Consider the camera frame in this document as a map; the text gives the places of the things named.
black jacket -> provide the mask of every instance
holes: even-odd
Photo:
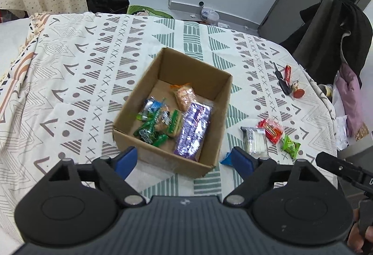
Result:
[[[320,4],[300,12],[305,24],[280,45],[293,54],[315,16]],[[350,31],[351,35],[342,43],[343,55],[350,68],[359,79],[361,69],[372,42],[372,26],[363,11],[350,0],[333,0],[332,6],[325,16],[328,19],[318,27],[316,37],[312,39],[311,48],[302,58],[296,58],[317,83],[333,84],[334,77],[341,66],[340,47],[342,35]]]

bed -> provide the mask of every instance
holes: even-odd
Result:
[[[36,15],[28,29],[27,45],[0,88],[0,228],[16,241],[21,241],[13,218],[16,204],[60,159],[87,163],[119,152],[113,121],[165,46],[233,75],[221,158],[242,146],[241,126],[268,116],[301,143],[299,158],[315,165],[321,151],[336,156],[333,107],[275,43],[195,22],[89,12]],[[292,67],[304,97],[282,93],[273,63],[280,71]],[[292,163],[279,145],[270,144],[269,154],[281,164]],[[336,185],[335,176],[320,171]],[[190,179],[139,161],[127,182],[147,198],[225,197],[242,179],[221,164],[204,178]]]

open cardboard box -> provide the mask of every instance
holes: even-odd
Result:
[[[176,138],[169,138],[157,148],[133,136],[133,132],[142,124],[136,120],[136,115],[143,109],[145,100],[150,96],[157,100],[165,97],[170,110],[179,110],[170,85],[186,83],[192,85],[197,98],[214,102],[210,123],[199,149],[198,162],[173,154]],[[229,73],[173,49],[161,49],[114,122],[113,136],[119,150],[135,146],[142,161],[193,178],[204,176],[217,164],[219,158],[231,86],[232,76]]]

metal screw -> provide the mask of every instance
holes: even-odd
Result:
[[[124,199],[124,202],[129,205],[138,205],[142,202],[142,197],[139,195],[129,195]]]
[[[243,198],[241,195],[229,195],[226,200],[231,205],[240,205],[245,201],[245,198]]]

purple snack package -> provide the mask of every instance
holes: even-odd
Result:
[[[184,122],[176,143],[174,154],[195,160],[195,155],[204,138],[212,107],[192,102],[184,115]]]

